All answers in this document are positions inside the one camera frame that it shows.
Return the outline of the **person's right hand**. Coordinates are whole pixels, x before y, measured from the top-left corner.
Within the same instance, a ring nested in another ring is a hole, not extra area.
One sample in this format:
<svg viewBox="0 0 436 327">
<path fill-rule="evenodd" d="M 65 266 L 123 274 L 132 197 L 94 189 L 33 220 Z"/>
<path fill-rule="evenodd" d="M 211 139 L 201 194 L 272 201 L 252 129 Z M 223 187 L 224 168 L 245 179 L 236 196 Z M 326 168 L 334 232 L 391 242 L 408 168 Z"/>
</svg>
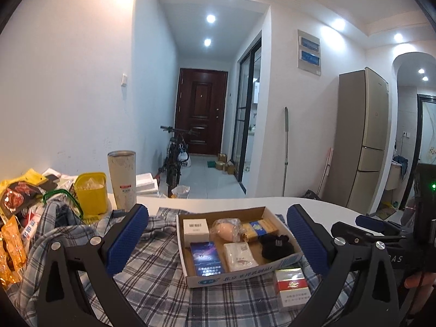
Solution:
<svg viewBox="0 0 436 327">
<path fill-rule="evenodd" d="M 435 279 L 435 273 L 426 272 L 412 275 L 405 280 L 404 286 L 407 289 L 416 289 L 415 293 L 417 294 L 414 303 L 412 303 L 410 314 L 418 313 L 425 306 L 434 290 Z"/>
</svg>

